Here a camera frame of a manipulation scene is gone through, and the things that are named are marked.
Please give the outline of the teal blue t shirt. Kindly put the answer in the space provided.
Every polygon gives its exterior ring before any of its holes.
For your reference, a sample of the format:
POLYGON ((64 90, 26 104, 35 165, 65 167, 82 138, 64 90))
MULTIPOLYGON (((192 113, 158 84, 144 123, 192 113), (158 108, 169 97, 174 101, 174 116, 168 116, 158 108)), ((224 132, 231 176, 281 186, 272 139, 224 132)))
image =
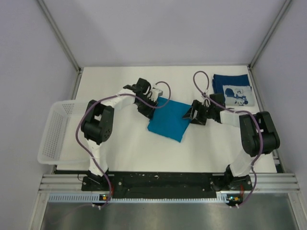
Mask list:
POLYGON ((162 108, 156 109, 147 126, 148 131, 181 142, 190 124, 189 119, 182 118, 190 105, 169 100, 162 108))

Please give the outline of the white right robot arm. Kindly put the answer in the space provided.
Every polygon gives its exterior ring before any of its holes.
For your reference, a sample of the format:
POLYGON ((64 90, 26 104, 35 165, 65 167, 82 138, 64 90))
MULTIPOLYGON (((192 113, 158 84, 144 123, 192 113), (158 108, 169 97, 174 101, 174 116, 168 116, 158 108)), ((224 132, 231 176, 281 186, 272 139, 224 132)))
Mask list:
POLYGON ((254 171, 254 165, 260 156, 270 154, 280 146, 280 139, 269 112, 252 114, 248 111, 228 109, 221 93, 206 95, 204 102, 194 100, 183 118, 190 120, 192 124, 203 126, 208 119, 212 119, 240 130, 242 150, 226 167, 223 178, 213 182, 212 187, 216 191, 224 188, 234 190, 249 182, 249 173, 254 171))

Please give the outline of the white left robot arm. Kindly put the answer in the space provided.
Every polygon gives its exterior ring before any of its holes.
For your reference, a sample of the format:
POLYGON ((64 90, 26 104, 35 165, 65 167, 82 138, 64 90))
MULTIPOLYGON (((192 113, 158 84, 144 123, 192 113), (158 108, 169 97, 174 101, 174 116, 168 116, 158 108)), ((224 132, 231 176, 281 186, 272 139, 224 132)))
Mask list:
POLYGON ((91 100, 86 108, 82 122, 77 130, 83 132, 88 147, 84 147, 90 154, 88 178, 98 190, 107 188, 109 179, 104 173, 108 170, 105 155, 100 155, 102 143, 106 142, 113 130, 115 112, 130 105, 137 105, 137 110, 148 119, 152 119, 157 99, 163 91, 152 86, 147 80, 139 78, 136 84, 126 85, 115 96, 97 102, 91 100))

